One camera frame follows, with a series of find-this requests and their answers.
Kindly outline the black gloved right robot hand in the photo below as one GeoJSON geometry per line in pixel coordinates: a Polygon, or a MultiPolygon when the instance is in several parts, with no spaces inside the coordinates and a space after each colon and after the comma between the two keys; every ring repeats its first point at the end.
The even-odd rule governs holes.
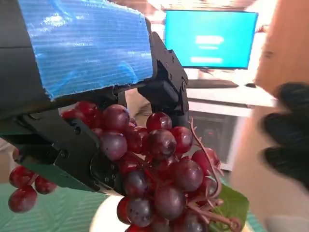
{"type": "Polygon", "coordinates": [[[264,132],[277,144],[264,150],[263,159],[276,172],[309,189],[309,85],[285,83],[277,98],[288,112],[263,118],[264,132]]]}

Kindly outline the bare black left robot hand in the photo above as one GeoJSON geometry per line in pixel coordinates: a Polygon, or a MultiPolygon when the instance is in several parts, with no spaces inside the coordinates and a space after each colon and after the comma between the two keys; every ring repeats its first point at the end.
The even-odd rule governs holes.
{"type": "Polygon", "coordinates": [[[154,111],[186,126],[187,83],[137,10],[105,0],[0,3],[0,136],[19,149],[17,163],[60,187],[124,194],[99,139],[60,108],[91,101],[105,109],[136,88],[154,111]]]}

